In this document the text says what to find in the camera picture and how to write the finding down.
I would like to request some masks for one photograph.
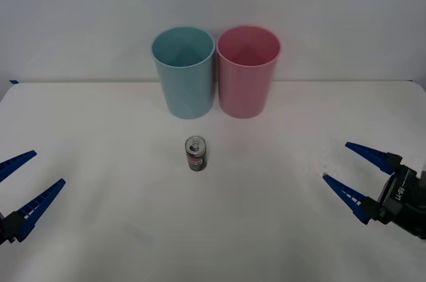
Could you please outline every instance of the pink cup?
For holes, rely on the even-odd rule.
[[[218,39],[219,103],[235,118],[251,118],[265,107],[280,40],[256,26],[238,26]]]

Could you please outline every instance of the blue cup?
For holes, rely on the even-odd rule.
[[[175,27],[157,36],[152,44],[161,86],[169,111],[193,119],[213,105],[212,35],[194,27]]]

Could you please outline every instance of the table surface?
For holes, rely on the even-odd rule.
[[[184,141],[205,137],[191,171]],[[67,184],[23,242],[0,247],[12,281],[420,281],[426,245],[365,226],[324,172],[377,198],[387,175],[344,147],[426,159],[426,94],[412,82],[275,82],[265,111],[238,120],[217,101],[181,120],[161,87],[31,83],[0,104],[0,161],[38,155],[0,185],[9,214]]]

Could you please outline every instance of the soda can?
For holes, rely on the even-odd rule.
[[[192,136],[185,141],[186,159],[193,171],[204,170],[207,166],[207,147],[203,137]]]

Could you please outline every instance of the plastic cup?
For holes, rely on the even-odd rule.
[[[169,111],[183,119],[198,118],[213,105],[214,39],[202,29],[175,27],[152,44]]]
[[[257,116],[265,107],[280,40],[267,29],[238,26],[219,37],[217,49],[222,110],[235,118]]]

